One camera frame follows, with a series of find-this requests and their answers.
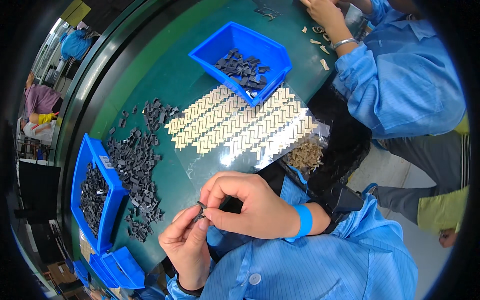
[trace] silver bracelet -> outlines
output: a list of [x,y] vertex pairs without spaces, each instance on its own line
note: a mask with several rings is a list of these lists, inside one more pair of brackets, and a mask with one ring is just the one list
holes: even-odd
[[333,45],[333,50],[336,50],[338,47],[340,47],[341,45],[346,44],[346,43],[357,43],[358,44],[358,41],[354,38],[342,39],[341,41],[336,42]]

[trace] blue wristband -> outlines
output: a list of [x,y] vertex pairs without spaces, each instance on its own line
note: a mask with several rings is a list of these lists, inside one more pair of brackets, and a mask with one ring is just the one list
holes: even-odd
[[294,241],[298,238],[306,236],[311,230],[313,225],[313,218],[310,209],[304,205],[292,205],[300,216],[300,230],[298,234],[291,238],[285,238],[287,241]]

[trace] gray pants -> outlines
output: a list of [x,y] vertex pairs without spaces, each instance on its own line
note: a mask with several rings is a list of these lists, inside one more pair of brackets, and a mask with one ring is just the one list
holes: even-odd
[[419,167],[437,184],[431,188],[401,189],[378,187],[373,192],[381,207],[401,213],[417,223],[419,199],[461,188],[461,136],[449,132],[436,136],[416,136],[385,140],[386,148]]

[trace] green table surface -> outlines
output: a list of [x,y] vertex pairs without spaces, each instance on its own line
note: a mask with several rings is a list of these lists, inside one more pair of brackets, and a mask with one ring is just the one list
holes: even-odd
[[[312,31],[316,24],[304,9],[293,6],[292,0],[277,2],[282,15],[272,21],[254,12],[257,6],[251,0],[203,0],[188,9],[159,31],[125,69],[99,111],[90,136],[101,138],[106,147],[108,131],[112,126],[117,127],[113,134],[117,140],[128,137],[129,131],[135,126],[146,130],[141,114],[145,101],[157,97],[163,104],[182,110],[218,85],[214,78],[188,57],[188,53],[229,21],[255,30],[286,47],[293,66],[286,82],[304,102],[308,102],[334,69],[337,56],[322,35]],[[302,32],[304,26],[308,28],[307,33]],[[311,38],[327,45],[331,54],[325,54],[319,45],[310,43]],[[330,71],[323,69],[321,59],[326,60]],[[125,128],[118,127],[118,120],[123,118],[121,112],[131,112],[135,105],[138,106],[138,113],[130,114]],[[163,128],[156,134],[160,145],[153,148],[156,154],[163,156],[163,160],[153,169],[152,180],[158,189],[157,197],[161,199],[159,207],[165,211],[165,221],[151,223],[155,233],[145,243],[130,239],[123,218],[129,213],[127,208],[133,205],[124,198],[112,233],[112,250],[127,246],[146,272],[166,256],[158,244],[158,234],[170,224],[179,210],[198,200],[198,193],[175,154],[171,137]]]

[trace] adhesive sticker sheet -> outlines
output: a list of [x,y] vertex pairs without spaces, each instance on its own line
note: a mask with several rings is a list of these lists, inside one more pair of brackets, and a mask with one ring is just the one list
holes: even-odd
[[330,126],[319,122],[283,84],[255,107],[220,85],[165,124],[175,152],[199,191],[218,171],[254,173],[318,135],[325,148]]

